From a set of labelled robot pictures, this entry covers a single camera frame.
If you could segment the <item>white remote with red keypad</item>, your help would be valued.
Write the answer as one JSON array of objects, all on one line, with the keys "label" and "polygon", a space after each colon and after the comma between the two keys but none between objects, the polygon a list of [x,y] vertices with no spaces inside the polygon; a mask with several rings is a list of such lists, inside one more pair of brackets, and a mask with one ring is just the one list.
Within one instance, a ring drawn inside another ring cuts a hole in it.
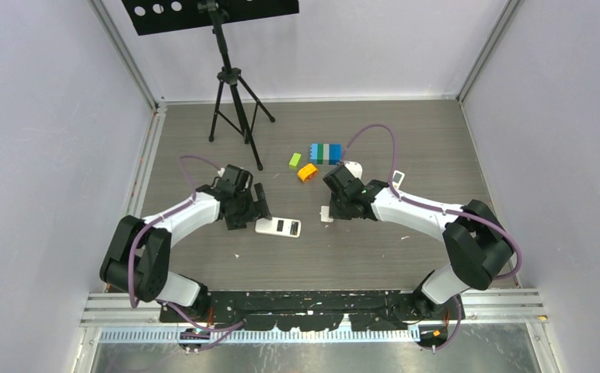
[{"label": "white remote with red keypad", "polygon": [[301,231],[302,223],[297,219],[291,218],[261,218],[255,224],[255,232],[263,235],[296,239],[300,236]]}]

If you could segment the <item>white battery cover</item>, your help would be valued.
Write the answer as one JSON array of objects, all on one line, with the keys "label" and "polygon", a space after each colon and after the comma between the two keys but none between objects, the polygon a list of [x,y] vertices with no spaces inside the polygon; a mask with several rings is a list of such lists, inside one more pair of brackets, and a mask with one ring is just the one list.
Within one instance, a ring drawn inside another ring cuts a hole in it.
[{"label": "white battery cover", "polygon": [[333,222],[333,218],[330,216],[330,207],[323,205],[320,208],[320,220],[321,222],[330,223]]}]

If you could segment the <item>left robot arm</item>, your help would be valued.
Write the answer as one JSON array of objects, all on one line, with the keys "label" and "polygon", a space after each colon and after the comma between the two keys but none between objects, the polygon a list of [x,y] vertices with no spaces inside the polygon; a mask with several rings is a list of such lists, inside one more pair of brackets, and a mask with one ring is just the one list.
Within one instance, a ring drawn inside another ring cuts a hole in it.
[{"label": "left robot arm", "polygon": [[209,302],[205,286],[169,269],[171,249],[205,225],[224,221],[227,229],[270,219],[262,183],[234,165],[218,171],[209,184],[173,207],[146,218],[127,215],[119,220],[99,269],[99,278],[138,302],[171,302],[191,322],[201,321]]}]

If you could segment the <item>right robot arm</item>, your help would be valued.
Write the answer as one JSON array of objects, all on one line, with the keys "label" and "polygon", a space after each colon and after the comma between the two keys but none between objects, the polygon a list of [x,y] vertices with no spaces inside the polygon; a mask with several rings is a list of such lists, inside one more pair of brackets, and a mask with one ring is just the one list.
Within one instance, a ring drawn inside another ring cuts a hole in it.
[{"label": "right robot arm", "polygon": [[449,263],[429,273],[413,291],[418,315],[433,319],[445,303],[469,290],[486,290],[519,250],[492,210],[479,200],[444,204],[399,191],[389,181],[363,183],[342,163],[323,182],[330,190],[329,211],[336,220],[388,222],[437,239]]}]

